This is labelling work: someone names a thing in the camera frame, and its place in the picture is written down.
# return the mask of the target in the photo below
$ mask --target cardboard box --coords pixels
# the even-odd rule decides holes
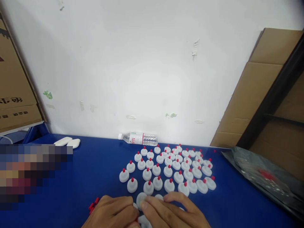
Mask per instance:
[[[231,148],[238,143],[302,34],[296,30],[264,29],[210,146]]]
[[[37,101],[0,13],[0,133],[42,121]]]

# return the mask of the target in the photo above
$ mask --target white plastic bottle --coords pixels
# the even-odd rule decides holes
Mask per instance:
[[[140,144],[148,146],[157,146],[158,140],[155,135],[147,135],[145,133],[130,132],[126,134],[120,133],[118,135],[119,140],[124,140],[130,144]]]

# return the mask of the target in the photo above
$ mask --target white object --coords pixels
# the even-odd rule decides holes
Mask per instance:
[[[193,176],[195,176],[197,179],[200,179],[202,177],[202,172],[200,171],[200,166],[197,168],[192,169]]]
[[[177,146],[177,150],[178,150],[179,153],[182,152],[183,149],[182,149],[182,147],[181,147],[181,144],[179,144],[179,145]]]
[[[146,147],[144,146],[143,149],[141,149],[140,154],[141,154],[142,156],[146,156],[147,153],[148,153],[148,151],[147,151]]]
[[[208,192],[208,186],[206,185],[206,180],[197,180],[196,181],[197,190],[201,193],[206,194]]]
[[[174,178],[175,182],[178,184],[181,182],[184,182],[184,177],[181,174],[181,170],[179,172],[175,172],[173,175],[173,178]]]
[[[139,170],[144,170],[146,168],[146,162],[143,160],[143,158],[137,163],[137,168]]]
[[[72,146],[73,149],[77,148],[80,144],[80,139],[72,139],[67,143],[67,146]]]
[[[169,144],[165,147],[165,151],[167,152],[167,154],[171,153],[171,148]]]
[[[212,169],[213,165],[212,165],[211,161],[212,161],[211,158],[209,158],[209,160],[204,160],[204,162],[203,162],[204,166],[210,165],[210,169]]]
[[[145,181],[149,181],[152,177],[152,173],[150,171],[149,168],[145,169],[143,172],[142,172],[142,177]]]
[[[181,167],[181,169],[184,170],[184,171],[185,171],[185,170],[189,170],[189,169],[190,169],[190,165],[188,165],[188,160],[182,162],[181,165],[180,165],[180,167]]]
[[[157,146],[157,137],[155,135],[147,135],[140,132],[131,132],[118,135],[118,139],[124,140],[126,143],[130,144],[141,144],[149,146]]]
[[[198,161],[193,161],[192,166],[193,166],[193,168],[197,168],[198,166],[201,166],[201,165]]]
[[[135,156],[134,156],[134,160],[136,162],[139,162],[141,159],[142,159],[142,155],[138,151],[137,154],[135,154]]]
[[[164,201],[163,196],[162,196],[162,195],[160,195],[160,194],[155,195],[155,198],[157,198],[157,199],[159,199],[159,200]]]
[[[177,147],[175,147],[174,149],[172,149],[172,152],[173,152],[174,155],[178,155],[178,149],[177,149]]]
[[[147,197],[147,194],[146,193],[139,193],[138,194],[138,196],[137,196],[137,198],[136,198],[136,205],[137,205],[137,207],[138,207],[138,209],[141,211],[142,210],[142,208],[141,208],[141,203],[143,202],[143,201],[145,201],[145,199],[146,199],[146,197]]]
[[[73,140],[71,137],[64,137],[64,138],[54,142],[54,144],[55,144],[55,146],[65,146],[71,140]]]
[[[154,148],[154,153],[159,154],[161,152],[161,149],[159,148],[159,145]]]
[[[173,161],[172,167],[175,170],[180,170],[181,169],[181,165],[180,165],[180,163],[178,161]]]
[[[203,174],[205,174],[206,176],[211,176],[212,175],[212,171],[209,167],[207,166],[203,166],[202,167],[202,172]]]
[[[154,176],[158,176],[161,174],[161,168],[159,167],[158,163],[152,167],[152,173]]]
[[[205,180],[206,180],[206,185],[208,186],[208,188],[210,190],[214,190],[216,188],[216,183],[214,182],[215,180],[215,177],[205,177]]]
[[[138,186],[137,180],[136,180],[134,177],[132,177],[132,178],[128,181],[128,183],[127,183],[127,190],[128,190],[128,192],[129,192],[129,193],[134,193],[134,192],[136,192],[137,186]]]
[[[148,161],[146,161],[146,167],[149,169],[152,169],[154,166],[154,162],[152,161],[152,158],[150,158]]]
[[[159,164],[162,164],[164,163],[164,158],[162,156],[162,153],[160,155],[157,155],[156,157],[156,162],[159,163]]]
[[[123,168],[123,170],[119,174],[120,182],[124,183],[129,179],[129,172]]]
[[[184,193],[185,196],[187,196],[187,197],[189,196],[190,191],[189,191],[189,188],[187,186],[187,182],[179,183],[178,187],[177,187],[177,190],[181,193]]]
[[[147,158],[148,159],[150,159],[150,158],[153,159],[154,158],[154,153],[152,152],[152,150],[150,150],[150,152],[147,153]]]
[[[174,192],[175,185],[174,185],[172,179],[165,180],[164,188],[165,188],[165,190],[166,190],[167,193]]]
[[[188,165],[192,164],[191,156],[189,155],[188,157],[184,157],[184,162],[188,160]]]
[[[130,161],[130,163],[127,164],[127,170],[129,173],[132,173],[135,171],[135,164],[132,161]]]
[[[186,148],[186,150],[183,150],[181,152],[181,155],[183,155],[184,157],[188,157],[189,156],[188,148]]]
[[[191,157],[195,157],[194,148],[192,150],[189,150],[188,152]]]
[[[189,191],[192,194],[195,194],[197,192],[197,185],[195,183],[195,179],[187,180],[187,185],[188,185]]]
[[[161,155],[162,155],[162,157],[163,157],[164,159],[166,159],[167,157],[169,157],[169,155],[168,155],[168,153],[166,152],[166,150],[165,150],[165,152],[162,152]]]
[[[184,171],[184,178],[186,180],[192,180],[193,179],[192,169]]]
[[[154,192],[154,186],[151,181],[146,181],[145,184],[143,185],[143,192],[146,193],[147,195],[152,195]]]
[[[168,166],[168,165],[172,165],[172,160],[171,160],[171,156],[169,156],[169,157],[167,157],[166,159],[165,159],[165,165],[166,166]]]
[[[154,189],[156,191],[160,191],[162,189],[162,179],[161,179],[161,176],[154,177],[154,179],[153,179],[153,186],[154,186]]]
[[[172,171],[172,169],[171,169],[171,165],[168,165],[168,166],[166,166],[166,167],[164,168],[164,175],[165,175],[166,177],[171,177],[171,176],[172,176],[172,173],[173,173],[173,171]]]
[[[195,152],[195,155],[198,156],[198,157],[199,157],[201,154],[202,154],[202,149],[200,149],[199,151],[196,151],[196,152]]]
[[[169,153],[168,155],[170,156],[170,158],[171,158],[172,161],[175,160],[175,154],[174,153]]]
[[[179,163],[183,162],[183,157],[181,156],[181,153],[175,156],[175,160],[178,160]]]

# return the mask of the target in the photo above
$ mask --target finger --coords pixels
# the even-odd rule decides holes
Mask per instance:
[[[189,200],[188,197],[186,197],[183,193],[180,192],[169,192],[167,195],[164,196],[164,201],[167,203],[171,203],[172,201],[179,202],[190,213],[200,212],[197,206],[191,200]]]
[[[108,214],[116,215],[127,206],[133,206],[133,198],[131,196],[119,197],[105,206],[105,211]]]
[[[143,201],[141,204],[142,212],[147,220],[151,223],[152,227],[169,228],[168,224],[158,215],[156,210],[148,203]]]
[[[131,206],[125,207],[120,213],[111,218],[110,227],[124,228],[134,222],[139,215],[139,211]]]
[[[188,227],[181,219],[179,219],[169,208],[164,206],[161,201],[155,197],[147,196],[146,201],[154,207],[159,216],[170,226],[174,228]]]

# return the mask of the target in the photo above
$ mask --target blue table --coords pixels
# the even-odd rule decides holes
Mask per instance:
[[[65,136],[47,134],[30,144],[52,144]],[[115,139],[71,137],[81,140],[80,146],[73,151],[73,162],[62,163],[61,170],[50,175],[54,175],[53,178],[43,179],[43,186],[33,188],[36,194],[26,196],[24,203],[17,204],[17,210],[1,211],[0,227],[81,227],[88,218],[88,207],[96,197],[130,195],[127,183],[119,181],[119,173],[130,160],[134,161],[134,155],[143,148],[142,145],[130,145]],[[160,143],[161,151],[165,146]],[[189,199],[204,213],[212,228],[298,226],[297,221],[245,180],[226,161],[220,149],[216,149],[216,153],[213,148],[196,149],[203,150],[205,159],[212,158],[217,188],[207,194],[190,194]],[[167,179],[163,174],[164,166],[164,163],[160,165],[163,182]],[[138,180],[138,189],[131,194],[136,201],[145,181],[137,167],[131,177]],[[156,194],[164,196],[166,192],[162,188],[159,192],[154,191],[153,195]]]

